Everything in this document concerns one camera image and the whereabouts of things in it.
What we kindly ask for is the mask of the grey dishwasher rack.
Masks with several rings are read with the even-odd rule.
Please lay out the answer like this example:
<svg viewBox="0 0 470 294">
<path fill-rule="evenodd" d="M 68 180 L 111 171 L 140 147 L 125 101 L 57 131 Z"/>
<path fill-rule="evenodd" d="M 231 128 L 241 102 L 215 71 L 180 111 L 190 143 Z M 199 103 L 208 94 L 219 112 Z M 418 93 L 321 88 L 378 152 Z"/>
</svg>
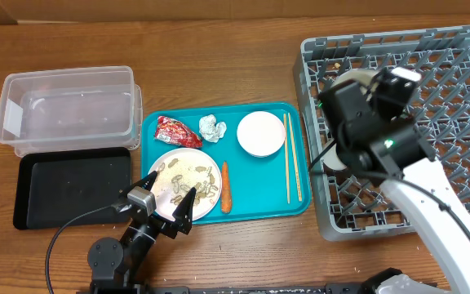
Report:
<svg viewBox="0 0 470 294">
<path fill-rule="evenodd" d="M 318 95 L 353 69 L 404 67 L 422 79 L 408 105 L 470 214 L 470 25 L 308 38 L 293 68 L 311 157 L 331 134 Z M 321 236 L 347 241 L 405 234 L 409 221 L 371 183 L 315 167 L 310 179 Z"/>
</svg>

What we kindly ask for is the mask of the red snack wrapper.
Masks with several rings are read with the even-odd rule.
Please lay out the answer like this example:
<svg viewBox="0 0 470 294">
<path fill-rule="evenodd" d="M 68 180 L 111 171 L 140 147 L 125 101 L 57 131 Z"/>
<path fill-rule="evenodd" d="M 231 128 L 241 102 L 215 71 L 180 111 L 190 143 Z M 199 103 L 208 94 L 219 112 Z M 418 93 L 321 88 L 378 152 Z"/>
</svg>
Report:
<svg viewBox="0 0 470 294">
<path fill-rule="evenodd" d="M 167 116 L 157 118 L 154 138 L 170 145 L 195 149 L 202 147 L 202 139 L 199 135 L 181 121 Z"/>
</svg>

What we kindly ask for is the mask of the pink bowl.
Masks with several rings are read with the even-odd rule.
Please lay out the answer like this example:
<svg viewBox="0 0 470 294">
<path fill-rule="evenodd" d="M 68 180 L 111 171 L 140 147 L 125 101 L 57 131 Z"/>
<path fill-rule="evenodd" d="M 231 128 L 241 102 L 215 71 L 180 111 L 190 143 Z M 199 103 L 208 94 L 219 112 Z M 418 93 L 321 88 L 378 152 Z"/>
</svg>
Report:
<svg viewBox="0 0 470 294">
<path fill-rule="evenodd" d="M 247 114 L 237 126 L 237 141 L 250 155 L 258 158 L 275 154 L 286 140 L 286 129 L 275 114 L 255 111 Z"/>
</svg>

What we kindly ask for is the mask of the teal serving tray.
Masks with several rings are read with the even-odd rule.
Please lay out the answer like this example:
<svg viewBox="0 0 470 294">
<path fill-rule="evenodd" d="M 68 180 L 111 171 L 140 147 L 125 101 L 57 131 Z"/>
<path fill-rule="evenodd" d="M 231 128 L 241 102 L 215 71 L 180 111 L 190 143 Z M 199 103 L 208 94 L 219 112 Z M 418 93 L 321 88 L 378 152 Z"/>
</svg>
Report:
<svg viewBox="0 0 470 294">
<path fill-rule="evenodd" d="M 293 154 L 289 151 L 290 204 L 286 199 L 286 169 L 284 149 L 266 158 L 249 155 L 237 141 L 237 126 L 249 113 L 266 111 L 283 118 L 290 113 L 295 134 L 299 180 L 303 201 L 298 200 L 295 183 Z M 167 116 L 181 121 L 193 131 L 198 131 L 199 119 L 213 114 L 227 124 L 227 131 L 217 143 L 204 142 L 202 152 L 208 154 L 218 166 L 228 163 L 230 189 L 233 207 L 229 214 L 221 211 L 217 203 L 206 216 L 195 222 L 199 225 L 249 221 L 269 217 L 293 216 L 303 213 L 309 206 L 312 193 L 309 184 L 308 167 L 304 152 L 301 123 L 297 109 L 285 102 L 249 105 L 225 105 L 195 109 L 162 110 L 144 119 L 141 129 L 141 175 L 147 176 L 153 163 L 163 154 L 176 149 L 154 138 L 157 118 Z"/>
</svg>

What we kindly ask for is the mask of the crumpled white tissue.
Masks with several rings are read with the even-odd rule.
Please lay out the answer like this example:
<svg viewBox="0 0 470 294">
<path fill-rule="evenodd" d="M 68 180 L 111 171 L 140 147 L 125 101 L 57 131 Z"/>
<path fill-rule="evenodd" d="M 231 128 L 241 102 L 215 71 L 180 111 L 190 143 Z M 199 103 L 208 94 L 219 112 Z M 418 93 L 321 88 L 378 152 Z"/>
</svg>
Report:
<svg viewBox="0 0 470 294">
<path fill-rule="evenodd" d="M 213 114 L 204 116 L 199 120 L 199 132 L 202 138 L 211 143 L 217 143 L 227 131 L 225 122 L 218 122 Z"/>
</svg>

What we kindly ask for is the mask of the orange carrot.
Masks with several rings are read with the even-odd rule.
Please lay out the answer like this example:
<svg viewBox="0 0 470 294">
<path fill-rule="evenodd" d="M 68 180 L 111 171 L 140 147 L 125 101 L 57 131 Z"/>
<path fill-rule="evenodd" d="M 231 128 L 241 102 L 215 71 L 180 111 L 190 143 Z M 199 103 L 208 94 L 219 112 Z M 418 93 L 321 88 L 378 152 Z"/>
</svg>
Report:
<svg viewBox="0 0 470 294">
<path fill-rule="evenodd" d="M 224 162 L 221 171 L 222 176 L 222 192 L 221 192 L 221 211 L 224 214 L 229 214 L 232 210 L 232 195 L 230 189 L 230 181 L 228 174 L 228 163 Z"/>
</svg>

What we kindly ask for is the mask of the right wooden chopstick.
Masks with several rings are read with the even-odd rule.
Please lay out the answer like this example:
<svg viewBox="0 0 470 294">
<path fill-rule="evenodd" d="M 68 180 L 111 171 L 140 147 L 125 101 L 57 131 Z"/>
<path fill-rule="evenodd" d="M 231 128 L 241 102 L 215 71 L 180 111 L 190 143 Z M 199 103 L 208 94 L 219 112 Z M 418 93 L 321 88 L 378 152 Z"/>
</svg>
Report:
<svg viewBox="0 0 470 294">
<path fill-rule="evenodd" d="M 298 200 L 300 202 L 302 202 L 303 201 L 303 196 L 302 196 L 302 190 L 301 190 L 301 185 L 300 185 L 300 180 L 299 180 L 299 165 L 298 165 L 298 161 L 297 161 L 295 134 L 293 132 L 293 124 L 292 124 L 292 121 L 291 121 L 290 113 L 287 114 L 287 122 L 289 124 L 289 134 L 290 134 L 290 142 L 291 142 L 293 161 L 294 161 L 295 183 L 296 183 L 296 187 L 297 187 L 297 195 L 298 195 Z"/>
</svg>

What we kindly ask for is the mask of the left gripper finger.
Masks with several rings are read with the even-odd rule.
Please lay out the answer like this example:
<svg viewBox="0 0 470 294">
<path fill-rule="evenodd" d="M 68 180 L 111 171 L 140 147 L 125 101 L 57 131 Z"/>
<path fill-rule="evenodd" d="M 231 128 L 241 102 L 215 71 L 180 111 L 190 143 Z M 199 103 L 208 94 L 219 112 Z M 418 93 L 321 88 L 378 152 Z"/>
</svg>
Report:
<svg viewBox="0 0 470 294">
<path fill-rule="evenodd" d="M 180 204 L 174 210 L 172 216 L 175 218 L 175 221 L 180 221 L 182 223 L 192 223 L 193 221 L 193 204 L 195 201 L 195 195 L 197 190 L 195 188 L 191 188 L 190 191 L 187 192 L 185 197 L 182 199 Z"/>
<path fill-rule="evenodd" d="M 138 180 L 134 184 L 123 189 L 119 194 L 119 198 L 130 200 L 154 200 L 155 196 L 150 190 L 152 189 L 157 176 L 158 172 L 152 171 L 141 180 Z"/>
</svg>

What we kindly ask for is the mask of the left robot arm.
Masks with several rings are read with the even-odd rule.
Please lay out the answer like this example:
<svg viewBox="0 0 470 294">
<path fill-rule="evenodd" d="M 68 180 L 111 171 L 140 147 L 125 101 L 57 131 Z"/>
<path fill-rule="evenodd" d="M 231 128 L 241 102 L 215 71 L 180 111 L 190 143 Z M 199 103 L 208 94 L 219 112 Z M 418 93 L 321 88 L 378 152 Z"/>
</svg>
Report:
<svg viewBox="0 0 470 294">
<path fill-rule="evenodd" d="M 191 188 L 174 210 L 173 220 L 155 213 L 156 199 L 150 191 L 155 171 L 119 194 L 112 208 L 127 213 L 131 223 L 120 239 L 101 238 L 90 248 L 87 260 L 92 270 L 91 293 L 152 293 L 147 283 L 136 279 L 137 271 L 159 235 L 175 238 L 188 234 L 193 225 L 193 203 L 197 190 Z"/>
</svg>

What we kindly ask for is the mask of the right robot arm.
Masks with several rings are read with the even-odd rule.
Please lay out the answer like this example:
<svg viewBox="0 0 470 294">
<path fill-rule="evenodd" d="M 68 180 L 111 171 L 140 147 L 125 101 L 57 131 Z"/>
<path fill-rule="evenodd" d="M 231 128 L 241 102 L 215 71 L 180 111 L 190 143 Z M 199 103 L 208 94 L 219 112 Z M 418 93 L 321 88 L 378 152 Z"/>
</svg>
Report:
<svg viewBox="0 0 470 294">
<path fill-rule="evenodd" d="M 420 73 L 353 69 L 318 95 L 332 141 L 313 160 L 367 179 L 401 210 L 453 293 L 470 293 L 470 214 L 434 148 L 404 109 Z"/>
</svg>

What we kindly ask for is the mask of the white cup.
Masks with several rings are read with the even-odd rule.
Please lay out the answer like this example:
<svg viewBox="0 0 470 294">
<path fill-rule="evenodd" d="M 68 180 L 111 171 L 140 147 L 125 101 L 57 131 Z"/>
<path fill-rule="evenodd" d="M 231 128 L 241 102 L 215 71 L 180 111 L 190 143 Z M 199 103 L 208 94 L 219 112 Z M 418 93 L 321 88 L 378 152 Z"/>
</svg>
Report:
<svg viewBox="0 0 470 294">
<path fill-rule="evenodd" d="M 336 144 L 333 140 L 328 141 L 324 145 L 326 153 L 322 156 L 322 161 L 326 167 L 334 171 L 342 171 L 347 166 L 341 162 L 336 152 Z"/>
</svg>

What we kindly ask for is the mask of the clear plastic bin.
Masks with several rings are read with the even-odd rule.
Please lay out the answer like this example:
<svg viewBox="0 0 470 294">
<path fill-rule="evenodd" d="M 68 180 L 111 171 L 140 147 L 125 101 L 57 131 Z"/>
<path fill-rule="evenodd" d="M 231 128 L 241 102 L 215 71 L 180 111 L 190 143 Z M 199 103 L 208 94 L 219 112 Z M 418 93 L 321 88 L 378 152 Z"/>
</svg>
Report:
<svg viewBox="0 0 470 294">
<path fill-rule="evenodd" d="M 0 98 L 0 143 L 27 154 L 140 146 L 143 98 L 128 66 L 13 73 Z"/>
</svg>

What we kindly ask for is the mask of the white plate with peanuts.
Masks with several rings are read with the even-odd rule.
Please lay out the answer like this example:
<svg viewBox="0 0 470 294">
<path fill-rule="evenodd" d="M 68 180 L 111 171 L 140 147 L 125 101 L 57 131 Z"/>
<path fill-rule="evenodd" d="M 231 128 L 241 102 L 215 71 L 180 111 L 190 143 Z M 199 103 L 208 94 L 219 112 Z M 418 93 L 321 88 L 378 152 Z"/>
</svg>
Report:
<svg viewBox="0 0 470 294">
<path fill-rule="evenodd" d="M 194 188 L 193 219 L 196 221 L 211 212 L 219 201 L 223 187 L 222 172 L 215 161 L 198 149 L 179 148 L 158 158 L 151 168 L 157 173 L 152 187 L 155 212 L 172 221 L 173 212 Z"/>
</svg>

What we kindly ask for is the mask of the black tray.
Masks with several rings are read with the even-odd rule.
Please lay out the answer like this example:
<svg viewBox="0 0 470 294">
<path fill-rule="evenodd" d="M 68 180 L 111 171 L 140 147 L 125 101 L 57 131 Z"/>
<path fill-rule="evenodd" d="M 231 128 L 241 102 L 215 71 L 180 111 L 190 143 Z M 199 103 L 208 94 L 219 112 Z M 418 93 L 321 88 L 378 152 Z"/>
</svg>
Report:
<svg viewBox="0 0 470 294">
<path fill-rule="evenodd" d="M 107 207 L 132 183 L 131 153 L 124 147 L 27 154 L 20 160 L 13 225 L 16 229 L 122 223 Z"/>
</svg>

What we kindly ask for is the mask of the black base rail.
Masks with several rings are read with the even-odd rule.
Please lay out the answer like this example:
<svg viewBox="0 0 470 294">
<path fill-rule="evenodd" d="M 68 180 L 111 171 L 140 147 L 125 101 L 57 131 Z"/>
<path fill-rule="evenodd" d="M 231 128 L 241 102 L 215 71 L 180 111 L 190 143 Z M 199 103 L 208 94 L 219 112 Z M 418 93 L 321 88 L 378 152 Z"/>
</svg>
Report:
<svg viewBox="0 0 470 294">
<path fill-rule="evenodd" d="M 328 283 L 324 286 L 289 287 L 151 287 L 148 294 L 359 294 L 360 283 Z"/>
</svg>

